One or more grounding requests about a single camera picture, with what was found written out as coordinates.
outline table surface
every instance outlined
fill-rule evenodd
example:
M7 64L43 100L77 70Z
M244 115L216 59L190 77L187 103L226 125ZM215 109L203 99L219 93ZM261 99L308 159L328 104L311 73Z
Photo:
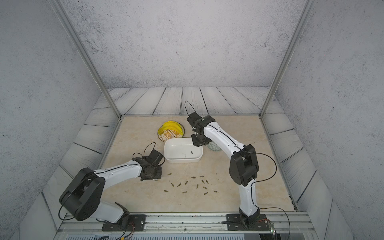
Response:
M214 118L239 142L245 145L252 144L257 152L273 156L258 116L214 116ZM192 128L186 116L124 117L103 168L131 160L134 152L142 153L151 142L156 142L155 149L164 153L164 142L157 137L157 130L169 120L181 123L186 131L184 137L190 137ZM203 157L199 162L172 164L166 161L162 165L162 177L158 181L141 182L139 177L123 181L106 189L102 200L118 202L130 212L237 212L240 196L238 185L228 172L229 158L223 151L213 152L206 146L203 148ZM275 171L273 161L259 154L257 158L260 168L257 179L262 180L273 175ZM255 187L254 199L259 207L280 207L285 211L294 211L279 169L273 178L256 183Z

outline white bowl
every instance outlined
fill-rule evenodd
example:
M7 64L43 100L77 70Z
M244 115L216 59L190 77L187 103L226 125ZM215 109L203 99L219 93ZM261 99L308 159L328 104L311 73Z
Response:
M192 138L172 138L164 144L164 157L169 163L198 162L203 156L203 146L195 147Z

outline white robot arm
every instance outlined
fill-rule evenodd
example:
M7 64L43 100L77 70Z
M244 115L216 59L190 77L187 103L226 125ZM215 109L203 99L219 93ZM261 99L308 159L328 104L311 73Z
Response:
M253 183L259 170L255 148L250 144L245 146L231 137L210 115L202 118L193 112L187 120L195 132L191 136L195 146L214 141L230 158L230 176L239 184L240 221L244 228L248 228L261 217L256 199L252 197L252 192L255 192L254 189L252 191Z
M93 217L116 223L120 229L127 228L129 211L118 203L101 201L101 194L105 189L127 179L161 178L162 164L159 165L159 163L163 158L161 153L152 150L148 156L136 157L111 168L99 170L83 168L63 192L59 201L78 221Z

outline gray textured wall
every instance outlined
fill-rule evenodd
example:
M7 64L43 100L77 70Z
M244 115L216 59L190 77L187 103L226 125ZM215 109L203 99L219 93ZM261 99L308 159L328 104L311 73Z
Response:
M0 46L0 239L8 239L100 91L47 0L2 0Z
M62 0L105 84L269 86L305 0Z
M384 1L318 1L277 91L357 239L384 235Z

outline aluminum frame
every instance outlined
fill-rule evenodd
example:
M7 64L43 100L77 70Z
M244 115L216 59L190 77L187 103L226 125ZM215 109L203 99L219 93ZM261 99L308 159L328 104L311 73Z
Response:
M262 212L274 224L278 233L288 233L289 223L283 212ZM192 212L192 213L132 213L146 214L144 231L135 234L175 234L175 233L270 233L270 231L228 231L226 214L233 212ZM307 212L287 212L291 224L291 233L315 233L311 219ZM58 229L58 235L65 234L96 234L101 233L102 223L88 218L82 222L75 219L65 221Z
M307 0L305 3L304 9L301 13L301 16L299 18L299 22L296 25L295 31L293 32L293 35L291 37L291 41L288 45L288 48L285 52L285 55L283 57L283 60L281 61L280 67L277 70L276 76L271 84L271 87L269 88L268 94L266 96L265 102L262 107L262 111L260 112L260 118L262 119L265 115L269 103L272 101L273 96L275 95L275 92L277 90L277 87L280 84L280 81L284 75L285 69L287 68L289 61L292 57L293 52L295 51L295 47L297 45L297 42L300 39L301 34L303 33L303 30L305 28L305 25L313 11L314 5L317 0Z
M295 210L299 211L300 210L299 206L296 203L296 199L294 199L294 197L293 197L294 195L293 195L292 189L291 189L291 187L289 185L288 178L285 175L285 172L284 172L284 169L283 169L283 165L281 164L280 159L277 157L276 149L275 149L274 145L272 144L271 136L269 135L269 132L268 132L268 129L267 129L266 125L265 125L265 122L264 122L264 120L262 118L260 118L260 121L261 121L261 123L263 125L264 133L265 133L265 135L266 135L266 137L268 139L269 146L272 149L272 153L273 153L273 156L275 158L276 164L277 164L277 166L279 168L280 174L283 177L283 181L285 183L285 188L288 191L288 194L289 194L289 196L291 198L291 201L292 201L292 204L293 204Z
M120 119L121 113L119 109L116 107L111 95L109 94L108 89L105 87L103 81L101 80L99 73L97 72L92 60L90 59L87 51L85 50L84 45L80 41L79 36L77 35L75 29L73 28L73 25L71 24L71 21L69 20L68 15L66 14L62 4L60 3L60 0L48 0L48 1L51 4L53 10L55 11L57 17L59 18L61 24L63 25L65 31L68 33L73 44L75 45L77 51L79 52L81 58L84 61L84 64L87 66L93 79L95 80L102 94L105 96L105 99L107 100L108 104L111 106L113 112L116 114L118 119Z

